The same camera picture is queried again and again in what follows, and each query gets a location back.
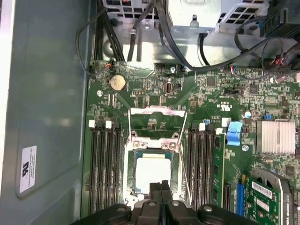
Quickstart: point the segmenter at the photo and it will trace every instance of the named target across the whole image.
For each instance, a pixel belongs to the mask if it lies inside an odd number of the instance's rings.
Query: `mounting screw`
[[[145,29],[149,29],[150,28],[150,24],[147,22],[147,23],[145,23]]]
[[[175,143],[169,143],[169,149],[175,150],[176,149],[176,144]]]
[[[171,74],[175,74],[176,68],[175,68],[175,67],[171,67],[171,68],[170,68],[170,72],[171,72]]]
[[[244,144],[244,145],[242,146],[242,150],[243,150],[243,151],[248,151],[248,150],[249,150],[249,146],[246,145],[246,144]]]
[[[204,206],[203,209],[207,212],[211,212],[212,211],[212,208],[209,207],[209,206]]]
[[[173,206],[179,206],[179,202],[174,201],[174,202],[172,202],[172,205],[173,205]]]
[[[103,96],[103,91],[98,90],[98,91],[97,91],[97,95],[98,95],[99,97]]]
[[[140,146],[140,143],[139,142],[133,142],[132,145],[133,145],[134,148],[138,148]]]
[[[125,208],[118,208],[117,211],[118,212],[124,212],[126,209]]]

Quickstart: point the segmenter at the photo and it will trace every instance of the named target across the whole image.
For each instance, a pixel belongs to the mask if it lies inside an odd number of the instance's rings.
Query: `ram slot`
[[[204,191],[206,193],[204,197],[203,204],[211,203],[211,188],[212,188],[212,165],[213,165],[213,152],[214,152],[214,143],[215,135],[210,131],[205,134],[205,167],[204,167],[204,180],[205,187]]]
[[[188,145],[187,145],[187,181],[190,188],[192,197],[192,205],[197,205],[197,185],[195,184],[196,176],[196,159],[197,149],[199,145],[199,131],[189,130],[188,133]]]
[[[93,214],[97,211],[97,199],[98,199],[98,143],[99,133],[98,130],[92,129],[91,140],[91,159],[90,159],[90,193],[89,193],[89,214]]]
[[[120,177],[120,147],[121,147],[121,129],[114,127],[114,170],[113,170],[113,204],[118,202],[119,198],[119,177]]]
[[[112,179],[112,154],[113,154],[113,131],[106,129],[105,133],[105,184],[104,184],[104,206],[105,208],[111,205],[111,179]]]
[[[197,205],[195,206],[198,209],[201,205],[204,204],[205,197],[207,195],[205,191],[206,181],[205,181],[205,160],[206,160],[206,131],[201,131],[199,135],[199,148],[198,151],[198,167],[196,167],[197,184],[198,184],[198,200]]]
[[[103,186],[104,182],[104,165],[105,165],[105,128],[99,127],[99,157],[98,157],[98,200],[97,200],[97,211],[100,211],[104,208],[103,203]]]

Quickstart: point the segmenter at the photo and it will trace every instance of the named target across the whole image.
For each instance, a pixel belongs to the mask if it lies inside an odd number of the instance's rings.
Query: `capacitor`
[[[284,81],[286,81],[286,80],[287,80],[287,76],[286,76],[286,75],[280,76],[280,77],[277,77],[277,78],[275,79],[275,83],[282,83],[282,82],[284,82]]]
[[[205,125],[209,125],[210,124],[210,120],[209,119],[204,119],[203,123],[205,123]]]
[[[251,112],[250,111],[245,111],[242,113],[242,117],[244,119],[250,119],[251,118]]]

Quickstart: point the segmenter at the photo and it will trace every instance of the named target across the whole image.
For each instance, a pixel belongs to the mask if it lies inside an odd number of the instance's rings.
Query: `screw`
[[[133,142],[133,147],[134,148],[138,148],[140,146],[140,143],[139,142]]]
[[[179,206],[179,202],[174,201],[174,202],[172,202],[172,205],[173,205],[173,206]]]
[[[262,211],[258,211],[258,216],[259,216],[260,218],[263,218],[263,212],[262,212]]]
[[[211,212],[212,211],[212,208],[209,207],[209,206],[204,206],[203,209],[207,212]]]
[[[103,95],[103,91],[98,90],[98,91],[97,91],[97,95],[98,95],[99,97],[101,97],[101,96]]]
[[[150,24],[147,22],[147,23],[145,23],[145,29],[149,29],[150,28]]]
[[[175,68],[175,67],[171,67],[171,68],[170,68],[170,72],[171,72],[171,74],[175,74],[176,68]]]
[[[118,212],[123,212],[123,211],[125,211],[125,208],[118,208],[117,211]]]
[[[175,143],[170,143],[169,144],[169,149],[171,149],[171,150],[176,149],[176,144]]]
[[[249,150],[249,146],[246,145],[246,144],[244,144],[244,145],[242,146],[242,150],[243,150],[243,151],[248,151],[248,150]]]

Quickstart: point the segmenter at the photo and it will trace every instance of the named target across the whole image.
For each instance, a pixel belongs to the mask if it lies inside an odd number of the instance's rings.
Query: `chip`
[[[249,94],[256,95],[258,93],[258,85],[250,85]]]
[[[215,175],[219,174],[219,167],[217,165],[214,166],[214,174]]]
[[[218,192],[214,189],[212,196],[215,200],[218,200]]]
[[[295,97],[300,97],[300,90],[295,91]]]
[[[209,87],[216,86],[216,79],[215,79],[215,77],[211,77],[211,76],[207,77],[206,78],[206,86],[209,86]]]
[[[191,107],[196,107],[197,106],[197,102],[196,101],[190,101],[190,105],[191,105]]]
[[[287,176],[294,176],[295,175],[295,167],[287,165],[285,167],[285,174]]]
[[[220,148],[220,138],[219,137],[216,137],[216,139],[215,139],[215,147],[216,148]]]

